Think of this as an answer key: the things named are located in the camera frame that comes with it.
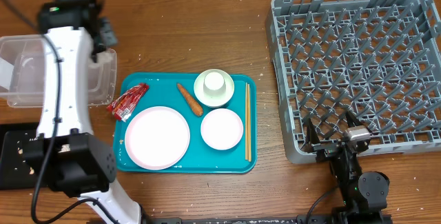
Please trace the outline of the large white plate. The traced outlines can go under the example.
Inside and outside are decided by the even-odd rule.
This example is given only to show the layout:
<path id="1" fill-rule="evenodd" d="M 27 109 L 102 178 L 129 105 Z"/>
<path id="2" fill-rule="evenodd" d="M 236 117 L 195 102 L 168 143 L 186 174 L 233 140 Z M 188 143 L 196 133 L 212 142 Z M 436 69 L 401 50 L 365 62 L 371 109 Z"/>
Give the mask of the large white plate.
<path id="1" fill-rule="evenodd" d="M 125 149 L 130 159 L 147 170 L 164 170 L 187 152 L 190 130 L 176 110 L 156 106 L 139 112 L 125 131 Z"/>

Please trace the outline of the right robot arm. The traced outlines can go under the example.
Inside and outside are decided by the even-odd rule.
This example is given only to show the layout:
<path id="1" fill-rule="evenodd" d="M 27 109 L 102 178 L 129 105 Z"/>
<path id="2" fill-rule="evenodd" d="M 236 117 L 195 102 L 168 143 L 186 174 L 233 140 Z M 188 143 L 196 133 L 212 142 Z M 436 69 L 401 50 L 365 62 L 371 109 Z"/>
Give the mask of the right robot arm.
<path id="1" fill-rule="evenodd" d="M 336 186 L 325 192 L 309 208 L 304 216 L 297 216 L 298 223 L 392 223 L 389 215 L 382 210 L 387 207 L 389 178 L 382 172 L 363 172 L 358 154 L 368 150 L 372 131 L 359 121 L 353 112 L 345 113 L 348 128 L 343 137 L 335 143 L 322 143 L 315 125 L 310 119 L 305 121 L 307 151 L 316 155 L 316 162 L 329 162 L 331 174 L 336 178 Z M 335 207 L 330 214 L 314 215 L 315 207 L 333 191 L 339 189 L 344 205 Z"/>

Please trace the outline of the orange carrot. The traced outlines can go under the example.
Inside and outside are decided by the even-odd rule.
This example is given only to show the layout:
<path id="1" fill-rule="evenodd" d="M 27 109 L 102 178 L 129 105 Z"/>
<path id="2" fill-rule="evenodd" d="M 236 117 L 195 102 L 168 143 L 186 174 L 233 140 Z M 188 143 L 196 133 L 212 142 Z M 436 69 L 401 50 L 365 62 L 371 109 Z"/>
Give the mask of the orange carrot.
<path id="1" fill-rule="evenodd" d="M 177 86 L 179 92 L 182 94 L 185 101 L 187 102 L 191 111 L 196 116 L 202 116 L 203 115 L 203 108 L 198 103 L 198 101 L 180 83 L 177 83 L 176 86 Z"/>

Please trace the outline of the rice and nut leftovers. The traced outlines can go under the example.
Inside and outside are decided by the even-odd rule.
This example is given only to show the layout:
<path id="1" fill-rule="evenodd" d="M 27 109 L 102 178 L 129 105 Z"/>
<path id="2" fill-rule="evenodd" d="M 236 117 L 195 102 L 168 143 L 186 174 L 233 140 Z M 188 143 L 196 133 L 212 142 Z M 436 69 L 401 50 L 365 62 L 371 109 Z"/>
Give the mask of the rice and nut leftovers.
<path id="1" fill-rule="evenodd" d="M 34 171 L 34 169 L 33 169 L 30 165 L 27 164 L 26 160 L 24 159 L 24 149 L 23 149 L 23 148 L 24 148 L 28 143 L 33 142 L 33 141 L 36 141 L 36 139 L 37 139 L 37 138 L 34 137 L 34 138 L 31 138 L 31 139 L 24 139 L 23 141 L 19 139 L 19 140 L 17 141 L 17 152 L 18 152 L 18 155 L 22 158 L 22 163 L 28 167 L 28 169 L 29 169 L 29 175 L 34 175 L 34 174 L 35 174 L 35 171 Z"/>

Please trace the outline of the red snack wrapper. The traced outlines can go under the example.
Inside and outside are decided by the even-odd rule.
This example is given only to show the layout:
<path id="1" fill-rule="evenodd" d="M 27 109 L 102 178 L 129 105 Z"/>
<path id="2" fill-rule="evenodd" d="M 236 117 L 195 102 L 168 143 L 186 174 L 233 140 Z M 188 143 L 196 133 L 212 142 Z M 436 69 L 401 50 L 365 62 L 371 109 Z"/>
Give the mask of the red snack wrapper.
<path id="1" fill-rule="evenodd" d="M 139 83 L 138 85 L 131 87 L 119 98 L 111 102 L 111 104 L 107 106 L 107 111 L 118 121 L 126 122 L 131 117 L 138 102 L 149 88 L 149 85 L 146 83 Z"/>

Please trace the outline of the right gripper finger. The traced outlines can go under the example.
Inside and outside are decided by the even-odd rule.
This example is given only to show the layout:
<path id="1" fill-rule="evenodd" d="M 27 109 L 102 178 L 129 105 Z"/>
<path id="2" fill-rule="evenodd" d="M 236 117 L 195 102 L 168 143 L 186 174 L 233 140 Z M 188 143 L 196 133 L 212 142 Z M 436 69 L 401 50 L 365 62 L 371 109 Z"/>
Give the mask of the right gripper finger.
<path id="1" fill-rule="evenodd" d="M 307 128 L 305 142 L 303 146 L 304 152 L 315 152 L 316 147 L 320 145 L 320 139 L 316 132 L 316 126 L 312 123 L 311 119 L 307 119 L 305 126 Z"/>
<path id="2" fill-rule="evenodd" d="M 353 127 L 357 127 L 357 126 L 362 125 L 362 123 L 357 119 L 355 114 L 350 110 L 346 111 L 345 117 L 346 117 L 347 125 L 349 128 L 353 128 Z"/>

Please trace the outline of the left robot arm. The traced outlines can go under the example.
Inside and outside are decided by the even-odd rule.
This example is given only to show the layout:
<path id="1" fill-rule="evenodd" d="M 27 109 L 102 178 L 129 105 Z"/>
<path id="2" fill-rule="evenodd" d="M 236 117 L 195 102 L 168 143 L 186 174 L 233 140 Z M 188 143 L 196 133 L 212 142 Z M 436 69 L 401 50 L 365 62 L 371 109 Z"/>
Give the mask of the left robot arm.
<path id="1" fill-rule="evenodd" d="M 37 173 L 35 190 L 47 185 L 63 192 L 77 205 L 88 204 L 106 223 L 147 223 L 143 208 L 117 181 L 113 149 L 94 136 L 90 123 L 88 63 L 107 47 L 102 7 L 97 0 L 54 0 L 42 6 L 43 109 L 23 158 Z"/>

